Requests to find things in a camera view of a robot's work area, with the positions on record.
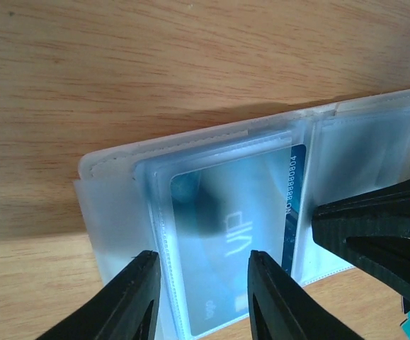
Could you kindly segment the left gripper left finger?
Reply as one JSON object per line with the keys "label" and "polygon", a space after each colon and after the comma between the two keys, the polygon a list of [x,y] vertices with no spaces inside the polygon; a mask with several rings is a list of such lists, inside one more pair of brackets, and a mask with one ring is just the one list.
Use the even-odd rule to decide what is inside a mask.
{"label": "left gripper left finger", "polygon": [[155,251],[140,252],[78,310],[40,339],[153,339],[161,269]]}

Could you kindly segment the blue card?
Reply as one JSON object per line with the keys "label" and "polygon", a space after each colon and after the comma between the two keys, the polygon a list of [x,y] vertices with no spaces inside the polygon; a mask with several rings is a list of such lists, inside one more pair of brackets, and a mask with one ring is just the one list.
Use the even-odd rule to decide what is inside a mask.
{"label": "blue card", "polygon": [[252,250],[269,253],[291,271],[305,156],[298,144],[172,179],[187,339],[248,313]]}

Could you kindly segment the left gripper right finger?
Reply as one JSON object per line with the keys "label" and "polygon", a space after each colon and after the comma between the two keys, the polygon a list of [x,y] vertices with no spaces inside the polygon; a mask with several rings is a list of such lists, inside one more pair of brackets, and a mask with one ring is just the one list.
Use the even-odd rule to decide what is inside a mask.
{"label": "left gripper right finger", "polygon": [[357,334],[312,299],[264,251],[248,265],[253,339],[356,339]]}

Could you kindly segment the beige card holder wallet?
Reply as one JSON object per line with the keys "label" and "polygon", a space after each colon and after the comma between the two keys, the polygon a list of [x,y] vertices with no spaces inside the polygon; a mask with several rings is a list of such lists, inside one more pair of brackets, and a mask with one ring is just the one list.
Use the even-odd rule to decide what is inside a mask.
{"label": "beige card holder wallet", "polygon": [[103,149],[78,172],[103,281],[158,252],[156,338],[199,339],[248,316],[252,250],[300,285],[349,268],[312,211],[410,177],[410,89]]}

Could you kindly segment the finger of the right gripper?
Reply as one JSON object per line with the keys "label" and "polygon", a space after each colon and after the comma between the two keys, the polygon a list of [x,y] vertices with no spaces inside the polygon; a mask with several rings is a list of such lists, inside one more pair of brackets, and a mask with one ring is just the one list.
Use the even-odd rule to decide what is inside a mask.
{"label": "finger of the right gripper", "polygon": [[410,179],[320,205],[312,214],[312,235],[317,244],[349,237],[410,238]]}
{"label": "finger of the right gripper", "polygon": [[319,246],[388,285],[410,302],[410,239],[314,237]]}

